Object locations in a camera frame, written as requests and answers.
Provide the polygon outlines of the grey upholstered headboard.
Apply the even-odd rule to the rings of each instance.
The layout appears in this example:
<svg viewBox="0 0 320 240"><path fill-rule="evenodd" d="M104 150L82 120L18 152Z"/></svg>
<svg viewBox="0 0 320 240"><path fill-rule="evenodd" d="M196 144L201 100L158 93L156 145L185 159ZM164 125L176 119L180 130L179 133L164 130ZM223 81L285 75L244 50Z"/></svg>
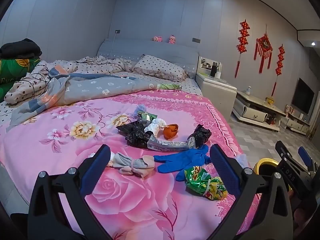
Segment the grey upholstered headboard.
<svg viewBox="0 0 320 240"><path fill-rule="evenodd" d="M183 67L188 73L196 73L199 52L178 44L117 38L105 39L97 52L98 56L124 58L138 62L142 55L151 55Z"/></svg>

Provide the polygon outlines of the pink figurine on stand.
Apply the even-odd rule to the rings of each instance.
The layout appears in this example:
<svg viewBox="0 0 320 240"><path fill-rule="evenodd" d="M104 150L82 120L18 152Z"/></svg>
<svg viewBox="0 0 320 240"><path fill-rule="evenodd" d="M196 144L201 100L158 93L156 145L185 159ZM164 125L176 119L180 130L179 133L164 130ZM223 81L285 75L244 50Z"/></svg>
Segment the pink figurine on stand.
<svg viewBox="0 0 320 240"><path fill-rule="evenodd" d="M285 113L293 114L295 112L294 108L291 105L285 106Z"/></svg>

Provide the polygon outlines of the small black plastic bag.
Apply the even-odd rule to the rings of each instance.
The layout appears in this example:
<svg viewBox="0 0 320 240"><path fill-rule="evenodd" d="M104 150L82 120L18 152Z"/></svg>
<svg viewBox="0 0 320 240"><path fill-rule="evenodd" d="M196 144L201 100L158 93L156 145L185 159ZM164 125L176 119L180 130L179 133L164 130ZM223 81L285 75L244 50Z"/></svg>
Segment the small black plastic bag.
<svg viewBox="0 0 320 240"><path fill-rule="evenodd" d="M209 140L211 135L210 129L204 128L203 125L198 124L194 132L187 138L187 142L194 142L193 148L199 148Z"/></svg>

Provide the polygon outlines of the orange peel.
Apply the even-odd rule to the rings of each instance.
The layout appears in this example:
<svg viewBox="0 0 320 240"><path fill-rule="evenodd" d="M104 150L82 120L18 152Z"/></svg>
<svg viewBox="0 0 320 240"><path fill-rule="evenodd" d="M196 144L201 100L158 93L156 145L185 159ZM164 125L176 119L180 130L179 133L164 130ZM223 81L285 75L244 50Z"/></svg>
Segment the orange peel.
<svg viewBox="0 0 320 240"><path fill-rule="evenodd" d="M178 124L169 124L163 129L163 136L166 140L174 138L178 133Z"/></svg>

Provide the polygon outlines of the green floral bedding bundle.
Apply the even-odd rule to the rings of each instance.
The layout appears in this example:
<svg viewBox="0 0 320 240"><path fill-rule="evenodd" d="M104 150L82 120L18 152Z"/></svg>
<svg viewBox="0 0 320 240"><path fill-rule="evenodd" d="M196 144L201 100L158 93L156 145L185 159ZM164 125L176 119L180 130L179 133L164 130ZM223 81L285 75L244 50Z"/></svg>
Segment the green floral bedding bundle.
<svg viewBox="0 0 320 240"><path fill-rule="evenodd" d="M31 73L40 61L40 58L1 59L1 102L14 83Z"/></svg>

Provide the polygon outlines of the yellow rimmed trash bin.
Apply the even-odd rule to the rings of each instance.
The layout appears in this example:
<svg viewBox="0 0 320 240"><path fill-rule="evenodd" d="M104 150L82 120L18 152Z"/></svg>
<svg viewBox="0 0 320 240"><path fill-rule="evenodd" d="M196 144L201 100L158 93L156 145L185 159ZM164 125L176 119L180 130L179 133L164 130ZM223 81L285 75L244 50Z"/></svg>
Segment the yellow rimmed trash bin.
<svg viewBox="0 0 320 240"><path fill-rule="evenodd" d="M257 175L261 176L272 176L276 172L279 173L277 170L279 162L271 159L271 158L261 158L254 166L253 171Z"/></svg>

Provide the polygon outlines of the silver wipes packet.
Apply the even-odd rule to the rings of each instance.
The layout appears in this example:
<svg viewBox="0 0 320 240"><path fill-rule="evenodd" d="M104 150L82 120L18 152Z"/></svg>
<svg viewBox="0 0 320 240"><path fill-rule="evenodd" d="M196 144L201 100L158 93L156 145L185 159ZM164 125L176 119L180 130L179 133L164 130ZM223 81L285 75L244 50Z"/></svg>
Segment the silver wipes packet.
<svg viewBox="0 0 320 240"><path fill-rule="evenodd" d="M186 142L158 140L153 135L147 142L150 150L158 152L182 152L192 148L196 148L194 137L190 137Z"/></svg>

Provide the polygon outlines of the right red knot decoration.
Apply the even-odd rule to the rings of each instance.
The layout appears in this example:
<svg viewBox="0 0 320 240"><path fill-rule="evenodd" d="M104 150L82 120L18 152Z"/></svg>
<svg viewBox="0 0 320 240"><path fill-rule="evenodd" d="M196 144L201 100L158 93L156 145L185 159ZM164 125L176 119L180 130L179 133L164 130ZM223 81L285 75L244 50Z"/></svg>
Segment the right red knot decoration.
<svg viewBox="0 0 320 240"><path fill-rule="evenodd" d="M278 80L278 77L282 74L282 68L283 68L283 61L284 61L284 54L285 54L284 46L281 45L278 48L278 50L279 50L278 61L277 61L277 67L275 69L275 71L276 71L276 80L275 80L274 85L273 85L271 96L274 96L274 93L275 93L275 90L276 90L276 86L277 86L277 80Z"/></svg>

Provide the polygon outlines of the centre red knot decoration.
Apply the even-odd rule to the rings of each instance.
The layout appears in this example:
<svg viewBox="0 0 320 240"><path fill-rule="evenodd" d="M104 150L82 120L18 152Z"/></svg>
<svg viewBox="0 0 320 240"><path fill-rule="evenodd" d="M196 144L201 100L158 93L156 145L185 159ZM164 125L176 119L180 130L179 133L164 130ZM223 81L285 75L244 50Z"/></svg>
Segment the centre red knot decoration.
<svg viewBox="0 0 320 240"><path fill-rule="evenodd" d="M261 61L259 65L259 74L263 72L265 61L267 61L267 69L270 69L272 53L273 53L273 47L268 38L267 26L265 26L265 33L263 34L263 36L256 39L254 57L253 57L254 61L257 59L258 56L261 57Z"/></svg>

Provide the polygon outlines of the red knot decoration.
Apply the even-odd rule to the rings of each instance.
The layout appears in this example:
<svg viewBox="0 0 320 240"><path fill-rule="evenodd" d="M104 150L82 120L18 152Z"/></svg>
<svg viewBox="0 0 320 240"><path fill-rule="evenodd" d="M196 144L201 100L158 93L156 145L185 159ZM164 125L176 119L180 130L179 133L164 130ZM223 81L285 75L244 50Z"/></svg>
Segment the red knot decoration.
<svg viewBox="0 0 320 240"><path fill-rule="evenodd" d="M242 21L239 23L241 28L239 29L240 36L238 37L239 44L236 45L236 48L239 52L239 58L236 64L235 68L235 74L234 78L237 78L239 68L240 68L240 62L241 62L241 56L243 53L247 51L246 46L248 45L248 40L247 38L249 37L249 24L246 20Z"/></svg>
<svg viewBox="0 0 320 240"><path fill-rule="evenodd" d="M278 77L282 74L282 68L283 68L283 61L284 61L284 54L285 54L284 46L281 45L278 48L278 50L279 50L278 61L277 61L277 67L275 69L275 71L276 71L276 80L275 80L274 85L273 85L271 96L274 96L274 93L275 93L275 90L276 90L276 86L277 86L277 80L278 80Z"/></svg>
<svg viewBox="0 0 320 240"><path fill-rule="evenodd" d="M267 61L267 69L270 69L272 53L273 53L273 47L268 38L267 26L265 26L265 33L263 34L263 36L256 39L254 57L253 57L254 61L257 59L258 56L261 57L261 61L259 65L259 74L263 72L265 61Z"/></svg>

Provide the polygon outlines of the grey pink sock bundle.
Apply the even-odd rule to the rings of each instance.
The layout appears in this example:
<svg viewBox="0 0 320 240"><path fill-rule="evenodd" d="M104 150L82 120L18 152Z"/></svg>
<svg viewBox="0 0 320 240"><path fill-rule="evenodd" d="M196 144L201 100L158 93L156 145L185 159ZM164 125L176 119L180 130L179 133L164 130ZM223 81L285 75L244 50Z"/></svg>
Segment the grey pink sock bundle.
<svg viewBox="0 0 320 240"><path fill-rule="evenodd" d="M120 152L116 154L112 152L107 167L118 169L122 175L135 175L145 178L154 170L155 161L151 155L144 155L141 158L134 159Z"/></svg>

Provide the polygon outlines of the white cup on cabinet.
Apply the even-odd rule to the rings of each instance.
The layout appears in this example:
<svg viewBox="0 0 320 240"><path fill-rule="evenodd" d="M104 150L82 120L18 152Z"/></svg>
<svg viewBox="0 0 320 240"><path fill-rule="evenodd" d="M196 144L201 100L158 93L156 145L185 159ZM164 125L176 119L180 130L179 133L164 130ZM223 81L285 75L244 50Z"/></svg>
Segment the white cup on cabinet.
<svg viewBox="0 0 320 240"><path fill-rule="evenodd" d="M220 79L221 78L221 72L217 72L215 75L215 78Z"/></svg>

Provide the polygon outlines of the small green wrapper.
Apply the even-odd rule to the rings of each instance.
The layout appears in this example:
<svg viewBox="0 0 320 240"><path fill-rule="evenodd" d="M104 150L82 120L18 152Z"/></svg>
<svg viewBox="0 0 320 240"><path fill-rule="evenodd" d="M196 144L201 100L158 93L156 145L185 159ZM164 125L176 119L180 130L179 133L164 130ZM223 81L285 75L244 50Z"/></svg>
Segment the small green wrapper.
<svg viewBox="0 0 320 240"><path fill-rule="evenodd" d="M145 124L146 126L148 126L150 123L152 123L154 119L157 118L157 115L151 114L148 112L140 112L139 115L142 123Z"/></svg>

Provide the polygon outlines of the purple foam net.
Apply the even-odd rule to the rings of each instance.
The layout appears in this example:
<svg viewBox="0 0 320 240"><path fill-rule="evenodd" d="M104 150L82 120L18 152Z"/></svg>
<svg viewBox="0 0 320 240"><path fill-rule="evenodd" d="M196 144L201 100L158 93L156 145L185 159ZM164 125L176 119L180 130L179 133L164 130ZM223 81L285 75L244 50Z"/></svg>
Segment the purple foam net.
<svg viewBox="0 0 320 240"><path fill-rule="evenodd" d="M142 112L142 113L145 113L147 112L147 108L144 104L140 104L136 107L134 113L133 113L133 116L136 118L138 116L138 113L139 112Z"/></svg>

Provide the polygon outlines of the small white bottle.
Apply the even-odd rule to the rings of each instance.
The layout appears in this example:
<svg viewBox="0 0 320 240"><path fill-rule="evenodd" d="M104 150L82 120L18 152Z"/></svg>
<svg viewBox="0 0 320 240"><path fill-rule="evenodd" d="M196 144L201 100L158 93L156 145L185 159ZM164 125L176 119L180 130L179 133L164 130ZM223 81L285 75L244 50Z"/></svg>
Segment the small white bottle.
<svg viewBox="0 0 320 240"><path fill-rule="evenodd" d="M245 90L245 93L247 95L250 95L251 94L251 86L248 86L247 89Z"/></svg>

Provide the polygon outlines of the white tv stand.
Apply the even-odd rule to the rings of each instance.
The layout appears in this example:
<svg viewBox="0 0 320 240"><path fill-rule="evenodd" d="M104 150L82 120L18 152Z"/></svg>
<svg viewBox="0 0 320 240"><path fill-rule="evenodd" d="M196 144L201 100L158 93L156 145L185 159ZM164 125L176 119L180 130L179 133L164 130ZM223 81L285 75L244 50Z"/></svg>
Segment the white tv stand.
<svg viewBox="0 0 320 240"><path fill-rule="evenodd" d="M293 132L306 135L310 129L310 124L302 119L288 113L287 116L282 117L280 125L284 129L290 129Z"/></svg>

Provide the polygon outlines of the polka dot pillow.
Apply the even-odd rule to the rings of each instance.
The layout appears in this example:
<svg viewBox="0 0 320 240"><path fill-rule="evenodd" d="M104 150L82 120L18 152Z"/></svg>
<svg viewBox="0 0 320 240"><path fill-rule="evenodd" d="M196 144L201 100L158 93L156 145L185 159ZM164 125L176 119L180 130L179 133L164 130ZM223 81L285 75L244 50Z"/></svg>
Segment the polka dot pillow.
<svg viewBox="0 0 320 240"><path fill-rule="evenodd" d="M151 55L144 55L132 67L132 71L175 82L183 82L187 78L187 73L182 67Z"/></svg>

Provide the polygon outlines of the black clothing pile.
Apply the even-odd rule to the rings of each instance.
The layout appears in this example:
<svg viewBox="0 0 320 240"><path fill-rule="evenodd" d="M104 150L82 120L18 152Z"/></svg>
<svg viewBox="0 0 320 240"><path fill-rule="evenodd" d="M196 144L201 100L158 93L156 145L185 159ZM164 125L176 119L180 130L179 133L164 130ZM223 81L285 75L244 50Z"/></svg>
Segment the black clothing pile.
<svg viewBox="0 0 320 240"><path fill-rule="evenodd" d="M1 59L35 59L41 55L41 48L28 38L1 46Z"/></svg>

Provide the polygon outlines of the yellow bowl ornament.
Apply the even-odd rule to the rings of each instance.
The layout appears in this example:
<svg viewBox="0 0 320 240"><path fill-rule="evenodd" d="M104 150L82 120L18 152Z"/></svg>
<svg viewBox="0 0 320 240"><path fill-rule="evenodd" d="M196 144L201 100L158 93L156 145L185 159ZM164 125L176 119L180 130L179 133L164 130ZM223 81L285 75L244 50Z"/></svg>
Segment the yellow bowl ornament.
<svg viewBox="0 0 320 240"><path fill-rule="evenodd" d="M270 97L270 96L267 96L265 98L265 101L270 104L270 105L273 105L274 104L274 98Z"/></svg>

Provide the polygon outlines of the polka dot crumpled duvet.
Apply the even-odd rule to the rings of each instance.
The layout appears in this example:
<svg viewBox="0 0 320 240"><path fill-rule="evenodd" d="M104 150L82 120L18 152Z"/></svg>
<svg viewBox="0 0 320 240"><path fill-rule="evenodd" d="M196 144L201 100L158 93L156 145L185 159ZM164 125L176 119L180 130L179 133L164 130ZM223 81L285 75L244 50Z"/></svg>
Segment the polka dot crumpled duvet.
<svg viewBox="0 0 320 240"><path fill-rule="evenodd" d="M15 105L45 92L52 77L69 74L114 74L130 71L131 60L103 56L85 57L77 61L56 60L52 63L40 61L31 73L13 82L4 93L3 101Z"/></svg>

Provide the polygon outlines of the wall mounted television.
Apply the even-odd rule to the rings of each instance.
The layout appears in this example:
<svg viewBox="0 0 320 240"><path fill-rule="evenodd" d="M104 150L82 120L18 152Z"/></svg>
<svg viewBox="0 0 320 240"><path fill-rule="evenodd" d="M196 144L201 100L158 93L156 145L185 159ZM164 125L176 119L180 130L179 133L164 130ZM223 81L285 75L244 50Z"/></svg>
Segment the wall mounted television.
<svg viewBox="0 0 320 240"><path fill-rule="evenodd" d="M298 108L302 113L308 114L314 97L313 90L299 78L295 93L292 99L292 105Z"/></svg>

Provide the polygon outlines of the white bedside cabinet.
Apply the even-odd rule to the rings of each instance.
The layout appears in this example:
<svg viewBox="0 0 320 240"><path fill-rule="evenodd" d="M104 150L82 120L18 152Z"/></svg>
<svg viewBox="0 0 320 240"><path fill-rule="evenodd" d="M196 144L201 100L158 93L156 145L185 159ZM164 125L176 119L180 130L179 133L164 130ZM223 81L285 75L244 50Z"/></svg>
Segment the white bedside cabinet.
<svg viewBox="0 0 320 240"><path fill-rule="evenodd" d="M199 56L195 81L202 95L210 100L212 105L223 115L226 121L230 119L236 98L237 88L223 79L210 76L214 60ZM222 63L219 63L217 72L222 72Z"/></svg>

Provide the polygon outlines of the grey patterned quilt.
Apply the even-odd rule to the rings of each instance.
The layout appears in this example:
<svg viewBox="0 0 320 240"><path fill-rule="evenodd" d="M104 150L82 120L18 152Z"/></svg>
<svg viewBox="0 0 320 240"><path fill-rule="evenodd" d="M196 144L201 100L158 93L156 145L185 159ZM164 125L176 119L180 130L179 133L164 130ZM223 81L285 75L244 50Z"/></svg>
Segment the grey patterned quilt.
<svg viewBox="0 0 320 240"><path fill-rule="evenodd" d="M11 114L11 130L38 114L56 106L78 101L108 98L144 90L160 89L160 84L136 77L119 77L107 74L63 74L58 68L49 71L47 90L40 97L23 103Z"/></svg>

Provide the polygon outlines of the grey wall switch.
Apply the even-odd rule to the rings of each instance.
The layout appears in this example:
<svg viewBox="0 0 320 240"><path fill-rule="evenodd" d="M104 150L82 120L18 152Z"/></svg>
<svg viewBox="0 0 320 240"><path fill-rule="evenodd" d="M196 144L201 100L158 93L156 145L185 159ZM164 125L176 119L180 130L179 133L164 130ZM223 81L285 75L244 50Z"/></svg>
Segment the grey wall switch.
<svg viewBox="0 0 320 240"><path fill-rule="evenodd" d="M195 42L195 43L200 43L201 42L201 40L198 39L198 38L193 38L192 41Z"/></svg>

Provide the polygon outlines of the pink floral bed cover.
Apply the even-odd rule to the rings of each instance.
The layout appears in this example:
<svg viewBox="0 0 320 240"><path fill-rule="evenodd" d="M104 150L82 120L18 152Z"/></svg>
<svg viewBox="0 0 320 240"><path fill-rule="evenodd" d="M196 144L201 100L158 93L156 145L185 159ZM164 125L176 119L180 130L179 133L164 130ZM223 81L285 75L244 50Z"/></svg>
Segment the pink floral bed cover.
<svg viewBox="0 0 320 240"><path fill-rule="evenodd" d="M207 239L235 200L218 186L213 144L243 157L210 101L176 90L79 101L1 125L1 163L27 201L40 172L63 174L110 148L85 200L113 239Z"/></svg>

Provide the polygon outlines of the white tissue wad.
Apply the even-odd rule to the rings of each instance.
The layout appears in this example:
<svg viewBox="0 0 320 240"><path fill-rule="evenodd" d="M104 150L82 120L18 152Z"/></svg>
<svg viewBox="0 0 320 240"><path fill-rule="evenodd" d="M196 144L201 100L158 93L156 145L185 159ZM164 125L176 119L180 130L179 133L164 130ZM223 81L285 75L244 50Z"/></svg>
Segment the white tissue wad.
<svg viewBox="0 0 320 240"><path fill-rule="evenodd" d="M152 132L154 137L157 137L160 130L163 130L167 123L161 118L155 118L152 122L144 128L144 132Z"/></svg>

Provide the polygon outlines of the left red knot decoration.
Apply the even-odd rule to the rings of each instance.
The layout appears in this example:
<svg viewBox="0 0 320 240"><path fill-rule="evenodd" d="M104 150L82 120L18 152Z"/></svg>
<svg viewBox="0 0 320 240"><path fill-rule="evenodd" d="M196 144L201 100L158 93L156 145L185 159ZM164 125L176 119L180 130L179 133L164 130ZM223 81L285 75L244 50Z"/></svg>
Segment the left red knot decoration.
<svg viewBox="0 0 320 240"><path fill-rule="evenodd" d="M241 56L243 53L247 51L246 46L248 45L248 40L247 38L249 37L249 24L246 20L242 21L239 23L241 28L239 29L240 36L238 37L239 44L236 45L236 48L239 52L239 58L236 64L235 68L235 74L234 78L237 78L239 68L240 68L240 62L241 62Z"/></svg>

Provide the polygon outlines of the white coffee table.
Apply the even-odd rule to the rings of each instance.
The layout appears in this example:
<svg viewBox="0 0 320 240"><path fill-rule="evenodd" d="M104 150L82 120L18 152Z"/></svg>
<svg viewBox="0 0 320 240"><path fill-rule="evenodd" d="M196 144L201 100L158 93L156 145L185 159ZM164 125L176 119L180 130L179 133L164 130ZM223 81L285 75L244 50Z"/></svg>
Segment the white coffee table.
<svg viewBox="0 0 320 240"><path fill-rule="evenodd" d="M232 113L238 121L279 132L285 113L278 107L245 92L237 91Z"/></svg>

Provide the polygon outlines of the green floral pillow edge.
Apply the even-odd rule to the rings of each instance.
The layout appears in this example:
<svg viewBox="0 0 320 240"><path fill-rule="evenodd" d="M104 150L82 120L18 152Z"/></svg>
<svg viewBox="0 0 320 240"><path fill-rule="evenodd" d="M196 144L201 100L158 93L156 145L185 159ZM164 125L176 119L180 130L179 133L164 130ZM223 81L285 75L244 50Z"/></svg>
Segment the green floral pillow edge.
<svg viewBox="0 0 320 240"><path fill-rule="evenodd" d="M157 85L160 90L181 90L182 86L174 83L161 83Z"/></svg>

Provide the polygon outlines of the blue rubber glove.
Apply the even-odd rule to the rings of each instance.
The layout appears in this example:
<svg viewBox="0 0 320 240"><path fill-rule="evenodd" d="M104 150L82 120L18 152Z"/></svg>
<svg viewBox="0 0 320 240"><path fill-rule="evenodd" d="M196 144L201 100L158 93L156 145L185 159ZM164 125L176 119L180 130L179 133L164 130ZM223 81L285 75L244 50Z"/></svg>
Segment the blue rubber glove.
<svg viewBox="0 0 320 240"><path fill-rule="evenodd" d="M159 173L177 172L176 181L185 181L184 171L194 166L203 166L211 163L207 153L208 145L204 144L198 149L191 148L186 151L169 154L169 155L154 155L154 161L161 163L157 167Z"/></svg>

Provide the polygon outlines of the black thermos bottle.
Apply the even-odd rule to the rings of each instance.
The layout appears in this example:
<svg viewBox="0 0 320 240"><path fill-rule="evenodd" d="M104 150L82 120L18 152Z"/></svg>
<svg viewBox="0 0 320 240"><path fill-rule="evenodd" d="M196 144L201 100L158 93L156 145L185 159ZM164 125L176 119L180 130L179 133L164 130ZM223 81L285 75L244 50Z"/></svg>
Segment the black thermos bottle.
<svg viewBox="0 0 320 240"><path fill-rule="evenodd" d="M213 61L212 67L211 67L211 71L210 71L210 76L211 77L215 77L218 67L219 67L219 63L216 62L216 61Z"/></svg>

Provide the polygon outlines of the green snack bag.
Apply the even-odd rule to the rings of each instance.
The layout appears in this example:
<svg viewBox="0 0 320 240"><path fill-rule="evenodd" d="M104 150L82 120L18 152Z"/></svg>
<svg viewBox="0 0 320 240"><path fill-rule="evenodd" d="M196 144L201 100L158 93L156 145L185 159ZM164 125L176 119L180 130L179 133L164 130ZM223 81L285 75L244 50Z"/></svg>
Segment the green snack bag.
<svg viewBox="0 0 320 240"><path fill-rule="evenodd" d="M227 197L227 189L220 177L212 177L201 166L184 171L187 188L209 200L222 200Z"/></svg>

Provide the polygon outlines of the right pink plush toy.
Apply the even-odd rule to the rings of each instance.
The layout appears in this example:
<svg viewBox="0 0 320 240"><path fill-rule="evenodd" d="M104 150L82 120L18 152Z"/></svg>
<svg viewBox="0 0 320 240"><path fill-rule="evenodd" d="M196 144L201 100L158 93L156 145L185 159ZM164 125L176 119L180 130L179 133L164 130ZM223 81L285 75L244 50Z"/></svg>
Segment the right pink plush toy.
<svg viewBox="0 0 320 240"><path fill-rule="evenodd" d="M171 35L169 37L168 43L169 44L175 44L176 43L176 37L174 35Z"/></svg>

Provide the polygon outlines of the white foam net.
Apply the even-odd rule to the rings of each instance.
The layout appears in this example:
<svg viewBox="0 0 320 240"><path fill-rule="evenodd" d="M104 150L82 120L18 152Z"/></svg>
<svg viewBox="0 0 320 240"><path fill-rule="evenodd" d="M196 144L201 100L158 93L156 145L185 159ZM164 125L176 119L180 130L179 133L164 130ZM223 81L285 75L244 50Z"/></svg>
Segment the white foam net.
<svg viewBox="0 0 320 240"><path fill-rule="evenodd" d="M247 156L245 154L237 155L235 159L243 169L249 167Z"/></svg>

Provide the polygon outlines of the pink plush toy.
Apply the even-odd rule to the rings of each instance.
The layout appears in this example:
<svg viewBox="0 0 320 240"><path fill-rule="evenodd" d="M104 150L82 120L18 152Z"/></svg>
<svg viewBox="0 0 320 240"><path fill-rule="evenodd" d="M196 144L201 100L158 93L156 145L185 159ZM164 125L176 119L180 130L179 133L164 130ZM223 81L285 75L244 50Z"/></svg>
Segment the pink plush toy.
<svg viewBox="0 0 320 240"><path fill-rule="evenodd" d="M152 40L155 41L155 42L162 42L162 41L163 41L163 39L162 39L161 36L154 36L154 37L152 38Z"/></svg>
<svg viewBox="0 0 320 240"><path fill-rule="evenodd" d="M175 44L176 43L176 37L174 35L171 35L169 37L168 43L169 44Z"/></svg>

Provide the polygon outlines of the left pink plush toy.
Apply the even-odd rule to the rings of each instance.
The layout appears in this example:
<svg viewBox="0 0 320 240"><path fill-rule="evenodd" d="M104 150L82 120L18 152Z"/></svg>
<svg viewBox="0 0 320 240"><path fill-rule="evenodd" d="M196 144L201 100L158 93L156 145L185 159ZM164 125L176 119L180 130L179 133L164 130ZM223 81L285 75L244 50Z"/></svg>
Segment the left pink plush toy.
<svg viewBox="0 0 320 240"><path fill-rule="evenodd" d="M163 41L163 39L162 39L161 36L154 36L154 37L152 38L152 40L155 41L155 42L162 42L162 41Z"/></svg>

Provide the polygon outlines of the large black plastic bag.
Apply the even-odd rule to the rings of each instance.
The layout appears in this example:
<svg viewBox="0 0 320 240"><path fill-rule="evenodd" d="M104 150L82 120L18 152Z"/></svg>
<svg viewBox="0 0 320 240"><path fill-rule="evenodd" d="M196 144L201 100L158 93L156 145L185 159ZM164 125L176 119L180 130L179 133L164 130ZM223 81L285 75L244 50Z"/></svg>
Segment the large black plastic bag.
<svg viewBox="0 0 320 240"><path fill-rule="evenodd" d="M153 135L152 131L144 131L145 127L141 121L117 126L120 134L125 136L127 144L136 148L148 148L148 141Z"/></svg>

